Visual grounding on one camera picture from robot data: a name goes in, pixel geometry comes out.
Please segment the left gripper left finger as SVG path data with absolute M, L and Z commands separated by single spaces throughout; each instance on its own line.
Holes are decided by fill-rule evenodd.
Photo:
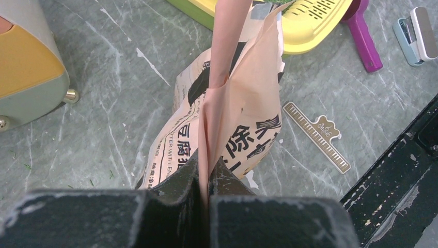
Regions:
M 198 247 L 198 156 L 151 190 L 35 190 L 1 226 L 1 247 Z

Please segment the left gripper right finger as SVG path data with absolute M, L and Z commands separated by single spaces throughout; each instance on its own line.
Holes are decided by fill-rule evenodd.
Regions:
M 336 200 L 254 194 L 219 159 L 209 179 L 210 247 L 359 247 Z

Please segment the pink cat litter bag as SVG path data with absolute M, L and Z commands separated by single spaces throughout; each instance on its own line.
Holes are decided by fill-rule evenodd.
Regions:
M 238 178 L 268 153 L 282 127 L 284 6 L 218 1 L 212 45 L 176 78 L 174 112 L 150 146 L 137 189 L 152 189 L 193 158 L 202 197 L 222 160 Z

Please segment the torn bag top strip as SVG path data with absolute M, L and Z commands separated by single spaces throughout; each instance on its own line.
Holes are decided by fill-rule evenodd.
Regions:
M 282 109 L 341 174 L 351 169 L 348 160 L 332 144 L 333 139 L 341 139 L 341 133 L 333 121 L 328 120 L 325 115 L 320 115 L 315 121 L 311 121 L 291 101 L 285 103 Z

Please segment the white orange cylindrical bin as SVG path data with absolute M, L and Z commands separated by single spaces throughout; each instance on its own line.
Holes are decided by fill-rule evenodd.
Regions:
M 1 1 L 1 132 L 79 100 L 38 1 Z

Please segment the yellow green litter box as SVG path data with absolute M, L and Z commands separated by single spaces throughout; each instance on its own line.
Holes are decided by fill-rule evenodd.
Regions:
M 213 30 L 217 1 L 168 2 L 203 25 Z M 284 54 L 297 55 L 318 46 L 341 21 L 352 0 L 297 0 L 281 18 L 284 37 Z

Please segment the magenta plastic scoop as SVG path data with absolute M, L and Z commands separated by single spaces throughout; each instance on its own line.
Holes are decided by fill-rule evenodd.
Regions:
M 348 25 L 365 70 L 373 73 L 382 69 L 383 64 L 364 19 L 368 4 L 366 0 L 353 0 L 341 20 Z

